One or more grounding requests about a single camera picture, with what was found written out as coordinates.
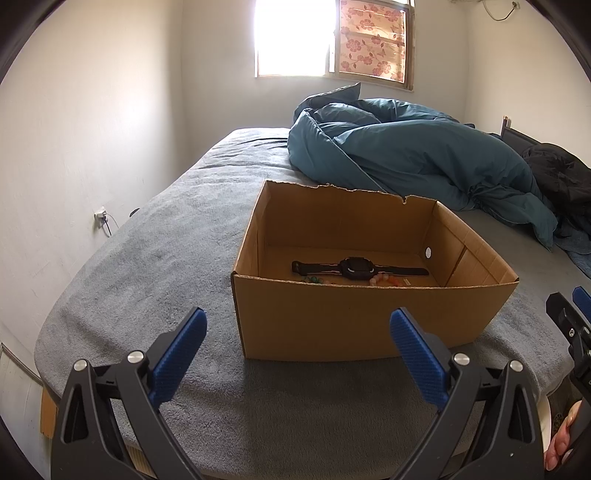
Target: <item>white wall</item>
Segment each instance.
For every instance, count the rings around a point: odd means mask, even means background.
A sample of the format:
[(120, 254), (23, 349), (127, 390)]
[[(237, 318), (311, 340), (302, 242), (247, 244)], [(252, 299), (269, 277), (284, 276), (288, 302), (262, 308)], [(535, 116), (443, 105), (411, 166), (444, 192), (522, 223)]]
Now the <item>white wall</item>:
[(51, 441), (39, 430), (42, 391), (5, 352), (0, 355), (0, 416), (31, 465), (50, 480)]
[[(488, 0), (502, 18), (510, 0)], [(529, 3), (493, 21), (481, 4), (469, 10), (466, 122), (500, 133), (512, 127), (566, 148), (591, 166), (591, 82), (556, 29)]]
[[(414, 92), (365, 83), (362, 96), (422, 103), (462, 120), (466, 11), (449, 0), (415, 4)], [(254, 78), (254, 8), (255, 0), (185, 0), (183, 89), (195, 160), (236, 128), (290, 127), (296, 106), (308, 95), (352, 83), (322, 77)]]
[(32, 369), (78, 269), (188, 166), (182, 0), (66, 1), (0, 85), (0, 337)]

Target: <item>watch face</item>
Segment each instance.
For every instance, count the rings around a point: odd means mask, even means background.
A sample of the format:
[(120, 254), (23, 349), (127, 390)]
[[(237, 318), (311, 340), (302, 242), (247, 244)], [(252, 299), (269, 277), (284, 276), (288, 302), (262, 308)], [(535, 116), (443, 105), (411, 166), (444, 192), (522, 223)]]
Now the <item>watch face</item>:
[(349, 257), (346, 259), (347, 267), (353, 272), (371, 272), (374, 269), (373, 263), (363, 257)]

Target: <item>window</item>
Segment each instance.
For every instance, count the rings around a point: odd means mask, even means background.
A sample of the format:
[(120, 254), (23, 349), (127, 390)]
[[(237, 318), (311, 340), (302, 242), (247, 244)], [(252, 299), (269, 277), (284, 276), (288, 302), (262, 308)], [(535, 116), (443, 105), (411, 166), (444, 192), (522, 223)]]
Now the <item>window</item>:
[(413, 38), (413, 0), (257, 0), (255, 74), (412, 90)]

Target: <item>gray fleece blanket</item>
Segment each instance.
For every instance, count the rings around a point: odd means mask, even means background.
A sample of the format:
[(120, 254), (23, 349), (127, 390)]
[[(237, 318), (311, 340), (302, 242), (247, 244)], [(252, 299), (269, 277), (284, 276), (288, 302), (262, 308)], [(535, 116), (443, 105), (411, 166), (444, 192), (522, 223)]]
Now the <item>gray fleece blanket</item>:
[[(146, 350), (198, 305), (209, 318), (207, 337), (161, 411), (205, 474), (386, 478), (434, 414), (402, 360), (283, 363), (242, 356), (230, 272), (255, 199), (265, 179), (311, 183), (290, 165), (287, 135), (287, 129), (235, 131), (122, 225), (57, 301), (35, 363), (61, 394), (76, 359), (102, 365)], [(591, 281), (562, 250), (548, 252), (482, 211), (461, 216), (521, 282), (477, 341), (455, 350), (490, 367), (518, 358), (535, 394), (546, 394), (571, 362), (544, 313), (545, 299), (554, 291), (570, 297), (578, 285), (591, 291)], [(133, 442), (120, 410), (118, 416)]]

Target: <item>finger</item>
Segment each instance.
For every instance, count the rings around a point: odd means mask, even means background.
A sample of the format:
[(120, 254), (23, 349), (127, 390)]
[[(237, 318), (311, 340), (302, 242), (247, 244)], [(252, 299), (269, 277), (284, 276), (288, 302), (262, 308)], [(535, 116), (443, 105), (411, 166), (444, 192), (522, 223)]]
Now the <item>finger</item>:
[(576, 420), (577, 415), (579, 414), (579, 407), (581, 406), (582, 400), (579, 400), (576, 404), (570, 407), (569, 415), (566, 417), (566, 426), (570, 427), (573, 422)]
[(562, 422), (562, 425), (558, 429), (558, 432), (554, 436), (554, 447), (558, 456), (563, 456), (566, 450), (569, 448), (570, 433), (566, 426), (566, 420)]
[(556, 437), (554, 436), (552, 437), (550, 445), (548, 446), (548, 450), (544, 455), (544, 466), (548, 471), (554, 470), (554, 468), (556, 468), (556, 465), (558, 465), (558, 455), (556, 455), (555, 443)]

